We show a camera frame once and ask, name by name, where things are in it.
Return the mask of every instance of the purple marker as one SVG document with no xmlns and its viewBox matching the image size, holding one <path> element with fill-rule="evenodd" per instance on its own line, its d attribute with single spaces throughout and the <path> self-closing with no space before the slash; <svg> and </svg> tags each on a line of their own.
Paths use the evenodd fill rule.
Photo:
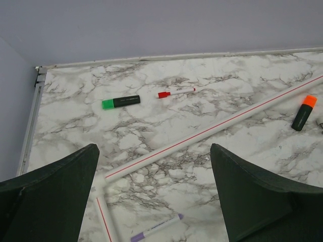
<svg viewBox="0 0 323 242">
<path fill-rule="evenodd" d="M 156 233 L 157 231 L 163 229 L 163 228 L 166 228 L 178 221 L 181 221 L 183 219 L 183 214 L 177 214 L 174 218 L 171 218 L 169 220 L 166 220 L 164 222 L 161 222 L 157 225 L 155 225 L 154 227 L 151 227 L 150 229 L 144 231 L 144 232 L 141 232 L 133 237 L 131 237 L 131 242 L 138 242 L 144 238 L 147 238 L 148 236 L 150 236 L 151 234 L 153 233 Z"/>
</svg>

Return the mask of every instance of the white pipe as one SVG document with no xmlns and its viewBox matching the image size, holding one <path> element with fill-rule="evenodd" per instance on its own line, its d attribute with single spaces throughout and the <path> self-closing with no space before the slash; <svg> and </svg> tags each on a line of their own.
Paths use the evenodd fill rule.
<svg viewBox="0 0 323 242">
<path fill-rule="evenodd" d="M 110 216 L 109 210 L 107 209 L 106 202 L 104 200 L 104 195 L 98 195 L 98 197 L 93 199 L 96 213 L 99 217 L 101 223 L 102 231 L 104 233 L 105 241 L 107 242 L 118 242 L 117 233 L 113 225 L 112 218 Z"/>
<path fill-rule="evenodd" d="M 118 168 L 108 171 L 104 177 L 106 182 L 110 183 L 119 178 L 122 178 L 125 175 L 128 175 L 140 168 L 143 168 L 149 164 L 152 164 L 155 161 L 158 161 L 161 158 L 164 158 L 175 151 L 183 149 L 189 145 L 192 145 L 196 142 L 199 142 L 219 131 L 222 131 L 248 117 L 255 115 L 275 104 L 281 103 L 283 100 L 292 97 L 296 94 L 299 94 L 309 88 L 312 88 L 323 82 L 323 76 L 318 76 L 316 78 L 311 78 L 308 81 L 301 82 L 293 87 L 290 87 L 282 92 L 277 93 L 276 95 L 266 98 L 262 102 L 258 102 L 254 105 L 251 105 L 243 110 L 230 115 L 229 117 L 209 126 L 205 129 L 199 130 L 189 136 L 186 136 L 176 142 L 173 142 L 169 145 L 166 145 L 162 148 L 156 149 L 149 154 L 143 155 L 133 161 L 130 161 L 124 165 L 119 166 Z"/>
</svg>

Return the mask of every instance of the gray wall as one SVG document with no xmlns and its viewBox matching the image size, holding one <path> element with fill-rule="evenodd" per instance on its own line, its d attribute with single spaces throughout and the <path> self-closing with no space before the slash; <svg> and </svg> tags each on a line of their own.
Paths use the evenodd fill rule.
<svg viewBox="0 0 323 242">
<path fill-rule="evenodd" d="M 0 37 L 0 182 L 16 176 L 36 75 Z"/>
<path fill-rule="evenodd" d="M 34 65 L 323 46 L 322 0 L 3 0 L 0 35 Z"/>
</svg>

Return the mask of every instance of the marble surface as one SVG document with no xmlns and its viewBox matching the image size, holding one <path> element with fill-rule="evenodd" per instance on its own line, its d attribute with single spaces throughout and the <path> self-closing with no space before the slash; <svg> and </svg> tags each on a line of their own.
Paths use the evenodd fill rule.
<svg viewBox="0 0 323 242">
<path fill-rule="evenodd" d="M 108 171 L 207 127 L 296 82 L 323 73 L 323 52 L 138 62 L 50 70 L 47 73 L 28 171 L 89 144 Z M 156 99 L 166 90 L 198 92 Z M 104 99 L 138 94 L 141 104 L 102 110 Z M 318 102 L 301 132 L 290 128 L 306 94 Z M 145 241 L 228 241 L 209 150 L 219 143 L 284 177 L 323 187 L 323 85 L 263 111 L 140 169 L 106 189 L 121 241 L 184 214 Z M 104 241 L 88 201 L 79 242 Z"/>
</svg>

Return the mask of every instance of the white marker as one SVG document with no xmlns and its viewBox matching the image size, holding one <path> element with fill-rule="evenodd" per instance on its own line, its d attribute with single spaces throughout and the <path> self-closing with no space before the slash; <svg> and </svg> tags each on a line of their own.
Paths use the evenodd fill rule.
<svg viewBox="0 0 323 242">
<path fill-rule="evenodd" d="M 188 93 L 188 92 L 195 92 L 195 91 L 196 91 L 196 88 L 193 87 L 193 88 L 174 91 L 174 92 L 160 92 L 160 93 L 158 93 L 158 98 L 164 98 L 164 97 L 168 97 L 170 95 L 176 95 L 176 94 L 182 94 L 182 93 Z"/>
<path fill-rule="evenodd" d="M 131 237 L 131 242 L 138 242 L 144 238 L 147 238 L 148 236 L 152 235 L 153 233 L 156 233 L 157 231 L 163 229 L 163 228 L 166 228 L 178 221 L 181 221 L 182 218 L 183 218 L 183 214 L 177 214 L 177 216 L 175 216 L 174 218 L 171 218 L 169 220 L 166 220 L 164 222 L 161 222 L 157 225 L 155 225 L 154 227 L 151 227 L 150 229 L 144 231 L 144 232 L 141 232 L 133 237 Z"/>
</svg>

